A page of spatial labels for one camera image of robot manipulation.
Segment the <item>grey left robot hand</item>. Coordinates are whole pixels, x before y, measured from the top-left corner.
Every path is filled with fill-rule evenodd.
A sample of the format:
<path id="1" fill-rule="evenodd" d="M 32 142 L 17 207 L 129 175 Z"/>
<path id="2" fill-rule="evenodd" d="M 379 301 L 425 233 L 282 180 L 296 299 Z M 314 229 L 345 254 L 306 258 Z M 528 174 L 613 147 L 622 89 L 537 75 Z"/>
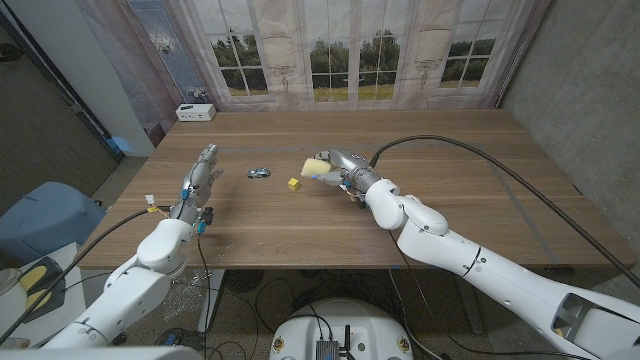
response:
<path id="1" fill-rule="evenodd" d="M 215 169 L 217 154 L 217 145 L 207 145 L 186 173 L 178 201 L 169 213 L 171 219 L 181 220 L 189 225 L 196 222 L 200 210 L 211 196 L 214 181 L 224 173 L 223 169 Z"/>

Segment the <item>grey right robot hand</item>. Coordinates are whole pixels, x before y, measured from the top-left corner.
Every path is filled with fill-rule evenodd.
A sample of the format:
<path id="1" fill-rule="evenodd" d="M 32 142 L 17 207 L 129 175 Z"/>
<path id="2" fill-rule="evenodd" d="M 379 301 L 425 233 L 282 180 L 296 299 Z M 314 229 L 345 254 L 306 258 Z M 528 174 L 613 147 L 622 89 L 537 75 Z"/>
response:
<path id="1" fill-rule="evenodd" d="M 328 173 L 315 175 L 318 180 L 330 186 L 343 186 L 345 192 L 360 201 L 365 200 L 368 189 L 381 179 L 363 157 L 345 150 L 321 151 L 313 159 L 330 164 Z"/>

